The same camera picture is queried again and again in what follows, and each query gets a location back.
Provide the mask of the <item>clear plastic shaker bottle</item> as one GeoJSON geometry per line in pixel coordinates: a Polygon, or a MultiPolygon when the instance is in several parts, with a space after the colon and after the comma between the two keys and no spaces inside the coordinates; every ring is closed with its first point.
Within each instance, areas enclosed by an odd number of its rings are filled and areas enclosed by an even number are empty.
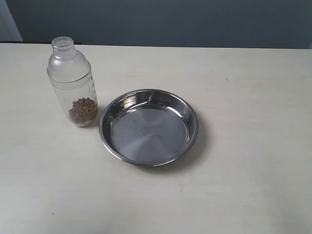
{"type": "Polygon", "coordinates": [[[98,114],[90,62],[69,37],[55,38],[51,46],[53,53],[47,67],[49,80],[68,120],[77,127],[85,127],[98,114]]]}

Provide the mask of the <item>round stainless steel dish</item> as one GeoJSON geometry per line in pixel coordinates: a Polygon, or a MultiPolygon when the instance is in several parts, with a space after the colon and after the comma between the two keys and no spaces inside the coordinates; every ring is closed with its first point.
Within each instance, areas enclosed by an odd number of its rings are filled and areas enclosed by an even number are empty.
{"type": "Polygon", "coordinates": [[[168,91],[141,89],[113,100],[99,119],[104,147],[119,160],[144,167],[185,155],[198,136],[193,108],[168,91]]]}

